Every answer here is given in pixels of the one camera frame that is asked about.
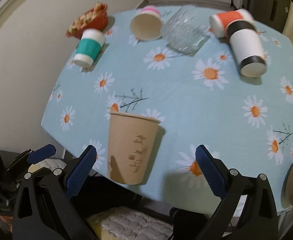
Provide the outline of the brown kraft paper cup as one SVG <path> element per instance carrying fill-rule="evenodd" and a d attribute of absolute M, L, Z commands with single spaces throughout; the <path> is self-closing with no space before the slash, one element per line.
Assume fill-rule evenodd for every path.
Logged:
<path fill-rule="evenodd" d="M 159 120 L 142 115 L 110 113 L 108 178 L 125 185 L 143 181 Z"/>

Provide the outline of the teal sleeve white cup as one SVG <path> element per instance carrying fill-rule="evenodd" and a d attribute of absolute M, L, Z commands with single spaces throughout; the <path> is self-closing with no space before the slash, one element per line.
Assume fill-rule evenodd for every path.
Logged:
<path fill-rule="evenodd" d="M 106 38 L 100 30 L 84 30 L 74 54 L 73 63 L 84 69 L 91 68 L 105 41 Z"/>

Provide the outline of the black banded white cup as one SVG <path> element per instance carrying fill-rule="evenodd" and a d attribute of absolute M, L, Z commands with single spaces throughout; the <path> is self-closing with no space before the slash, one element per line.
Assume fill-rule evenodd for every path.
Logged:
<path fill-rule="evenodd" d="M 227 37 L 242 76 L 255 78 L 267 71 L 264 49 L 255 26 L 247 21 L 234 21 Z"/>

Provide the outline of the orange sleeve white cup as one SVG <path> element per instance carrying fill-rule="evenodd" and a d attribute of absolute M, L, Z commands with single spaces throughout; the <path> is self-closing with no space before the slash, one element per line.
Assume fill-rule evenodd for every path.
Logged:
<path fill-rule="evenodd" d="M 235 21 L 246 21 L 253 24 L 254 18 L 246 9 L 221 12 L 209 17 L 211 30 L 217 38 L 225 37 L 228 26 Z"/>

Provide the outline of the pink sleeve white cup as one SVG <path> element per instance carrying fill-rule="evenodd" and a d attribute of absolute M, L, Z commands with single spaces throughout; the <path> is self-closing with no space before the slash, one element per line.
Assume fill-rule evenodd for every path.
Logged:
<path fill-rule="evenodd" d="M 157 7 L 148 5 L 136 12 L 130 22 L 130 30 L 140 41 L 152 41 L 161 37 L 161 14 Z"/>

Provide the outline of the blue daisy tablecloth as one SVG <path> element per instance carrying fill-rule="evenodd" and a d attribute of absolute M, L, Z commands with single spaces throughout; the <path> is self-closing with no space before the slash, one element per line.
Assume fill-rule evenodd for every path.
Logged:
<path fill-rule="evenodd" d="M 219 204 L 195 162 L 200 144 L 228 168 L 269 179 L 278 212 L 290 208 L 282 192 L 293 162 L 293 45 L 256 23 L 267 72 L 239 75 L 228 44 L 214 34 L 194 56 L 179 55 L 165 40 L 136 40 L 135 11 L 114 15 L 106 50 L 93 70 L 69 59 L 42 117 L 42 127 L 74 156 L 97 149 L 94 169 L 108 172 L 111 111 L 159 120 L 146 181 L 131 190 L 181 209 L 212 213 Z"/>

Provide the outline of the grey quilted cushion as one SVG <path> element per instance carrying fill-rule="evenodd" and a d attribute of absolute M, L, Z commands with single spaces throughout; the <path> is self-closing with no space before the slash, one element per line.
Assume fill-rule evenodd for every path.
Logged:
<path fill-rule="evenodd" d="M 87 222 L 98 239 L 171 239 L 173 226 L 140 211 L 115 207 L 91 215 Z"/>

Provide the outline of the red bowl of strawberries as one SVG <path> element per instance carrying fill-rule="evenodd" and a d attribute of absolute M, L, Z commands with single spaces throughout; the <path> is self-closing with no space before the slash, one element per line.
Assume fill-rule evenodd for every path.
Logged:
<path fill-rule="evenodd" d="M 66 37 L 82 38 L 86 29 L 103 31 L 108 25 L 108 5 L 98 2 L 89 11 L 76 18 L 66 31 Z"/>

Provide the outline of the clear glass tumbler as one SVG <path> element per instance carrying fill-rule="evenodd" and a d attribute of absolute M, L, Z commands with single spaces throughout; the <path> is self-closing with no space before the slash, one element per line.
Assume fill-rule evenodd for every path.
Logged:
<path fill-rule="evenodd" d="M 198 7 L 184 5 L 161 27 L 167 46 L 185 55 L 195 55 L 209 40 Z"/>

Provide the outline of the dark grey suitcase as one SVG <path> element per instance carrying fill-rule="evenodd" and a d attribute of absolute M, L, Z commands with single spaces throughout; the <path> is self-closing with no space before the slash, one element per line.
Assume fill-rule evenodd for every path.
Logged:
<path fill-rule="evenodd" d="M 291 0 L 247 0 L 246 9 L 255 20 L 282 32 L 289 14 Z"/>

